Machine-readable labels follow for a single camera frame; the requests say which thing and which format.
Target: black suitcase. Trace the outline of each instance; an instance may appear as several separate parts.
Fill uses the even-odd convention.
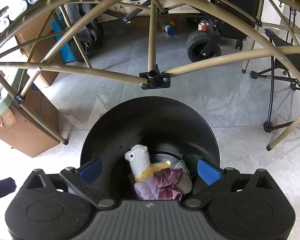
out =
[[[230,3],[233,3],[252,17],[257,17],[258,7],[259,7],[259,0],[227,0]],[[238,17],[239,19],[243,20],[247,24],[254,26],[251,23],[251,20],[245,17],[243,14],[238,12],[237,10],[233,9],[231,6],[228,6],[224,3],[216,3],[217,6],[222,7],[226,11],[232,13],[234,16]],[[247,35],[243,32],[239,31],[235,27],[229,25],[228,23],[222,24],[219,28],[220,35],[225,38],[234,39],[243,41],[247,38]]]

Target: metal frame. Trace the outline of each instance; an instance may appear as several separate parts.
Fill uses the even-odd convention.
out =
[[[287,47],[275,47],[270,41],[268,41],[263,35],[261,35],[258,32],[258,27],[252,28],[242,20],[238,19],[234,15],[230,14],[229,12],[223,10],[222,8],[216,6],[215,4],[212,4],[206,0],[179,0],[180,3],[173,5],[168,8],[168,10],[172,10],[174,8],[177,8],[179,6],[188,4],[194,8],[197,8],[200,11],[206,12],[208,14],[211,14],[217,18],[219,18],[222,21],[225,21],[229,23],[232,26],[235,26],[238,30],[242,31],[246,35],[250,36],[252,39],[252,42],[250,44],[249,51],[246,52],[240,52],[240,53],[234,53],[226,56],[220,56],[215,57],[211,59],[206,59],[200,62],[191,63],[188,65],[180,66],[177,68],[173,68],[170,70],[165,71],[165,73],[169,73],[170,77],[175,77],[178,75],[182,75],[185,73],[189,73],[192,71],[197,71],[217,65],[227,64],[230,62],[238,62],[245,60],[243,69],[246,70],[245,65],[248,65],[248,62],[250,59],[259,58],[259,57],[276,57],[281,60],[282,64],[297,78],[297,80],[300,82],[300,73],[295,68],[295,66],[285,57],[287,54],[296,54],[300,53],[300,45],[297,43],[297,40],[295,38],[294,33],[300,34],[300,30],[297,30],[295,28],[290,28],[290,26],[281,26],[281,25],[274,25],[270,23],[264,23],[266,26],[280,28],[284,30],[288,30],[291,34],[293,40],[295,41],[294,46],[287,46]],[[227,5],[235,8],[237,11],[241,12],[239,8],[234,6],[233,4],[229,3],[226,0],[220,0]],[[280,0],[287,4],[288,6],[291,6],[295,8],[297,11],[300,12],[300,0]],[[75,23],[73,26],[71,26],[71,23],[67,20],[67,14],[64,10],[63,4],[66,3],[96,3],[97,5],[95,8],[93,8],[90,12],[88,12],[84,17],[82,17],[77,23]],[[69,27],[68,30],[54,33],[54,34],[48,34],[46,36],[41,37],[41,34],[31,41],[27,41],[23,44],[20,44],[6,52],[3,52],[0,54],[0,58],[7,55],[8,53],[19,49],[23,46],[36,43],[40,40],[52,37],[54,35],[58,35],[63,33],[64,35],[56,42],[56,44],[51,48],[51,50],[47,53],[47,55],[44,57],[44,59],[40,63],[21,63],[21,62],[3,62],[0,63],[0,67],[17,67],[20,69],[37,69],[36,75],[40,73],[42,70],[47,71],[55,71],[55,72],[67,72],[67,73],[80,73],[80,74],[86,74],[91,76],[98,76],[103,78],[109,78],[112,80],[118,80],[123,82],[129,82],[132,84],[146,84],[148,82],[148,79],[141,78],[137,76],[127,75],[123,73],[116,73],[111,72],[107,70],[100,70],[100,69],[93,69],[91,68],[91,64],[89,60],[86,60],[88,67],[79,67],[79,66],[69,66],[69,65],[56,65],[56,64],[49,64],[50,60],[55,56],[55,54],[63,47],[64,44],[66,44],[71,38],[75,37],[77,32],[84,27],[87,23],[89,23],[92,19],[96,18],[101,13],[108,10],[111,6],[115,4],[125,4],[126,6],[135,7],[136,10],[140,12],[141,10],[150,10],[150,31],[149,31],[149,49],[148,49],[148,71],[154,70],[156,68],[155,65],[155,58],[156,58],[156,44],[155,44],[155,36],[156,36],[156,16],[157,16],[157,8],[161,12],[163,12],[164,8],[162,7],[159,0],[151,0],[151,4],[149,4],[149,0],[146,1],[143,5],[132,5],[129,3],[123,3],[121,0],[103,0],[103,1],[96,1],[96,0],[90,0],[90,1],[78,1],[78,0],[41,0],[37,4],[31,6],[26,12],[23,13],[20,17],[18,17],[12,24],[7,28],[7,30],[0,35],[0,48],[2,45],[11,37],[13,37],[22,27],[24,27],[26,24],[31,22],[33,19],[38,17],[40,14],[45,13],[47,11],[54,12],[54,10],[58,7],[60,7],[62,13],[65,16],[66,23]],[[263,7],[263,0],[260,0],[260,6],[258,10],[258,16],[257,19],[261,18],[262,14],[262,7]],[[131,15],[135,16],[137,14],[136,12],[131,13]],[[255,19],[253,19],[251,16],[247,16],[252,22],[255,22]],[[254,43],[258,42],[261,46],[264,47],[264,49],[256,49],[253,50]],[[20,95],[17,94],[16,91],[14,91],[10,85],[4,80],[4,78],[0,75],[0,83],[3,85],[3,87],[8,91],[8,93],[13,97],[16,98],[17,96],[23,96],[25,95],[27,88],[32,84],[34,81],[34,78],[30,79],[26,86],[24,87],[23,91]],[[45,122],[37,115],[35,112],[30,109],[29,107],[21,104],[21,107],[29,113],[39,124],[42,125],[48,132],[50,132],[53,136],[55,136],[60,142],[67,143],[67,141],[62,138],[56,131],[53,131],[51,128],[49,128]],[[267,149],[271,150],[274,146],[276,146],[281,140],[283,140],[293,129],[295,129],[300,124],[300,115],[299,117],[293,121],[290,126],[288,126],[285,131],[278,136],[273,142],[271,142]]]

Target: clear glass jar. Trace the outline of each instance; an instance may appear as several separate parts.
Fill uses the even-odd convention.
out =
[[[0,33],[2,33],[10,24],[9,22],[9,7],[6,6],[0,10]]]

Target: spray can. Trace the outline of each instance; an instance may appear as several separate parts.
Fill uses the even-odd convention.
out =
[[[209,21],[202,19],[199,23],[198,23],[198,31],[205,31],[207,29],[207,26],[209,26]]]

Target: ribbed plastic surface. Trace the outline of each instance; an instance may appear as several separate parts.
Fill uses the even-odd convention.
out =
[[[177,201],[123,201],[119,208],[101,211],[73,240],[225,240],[201,212]]]

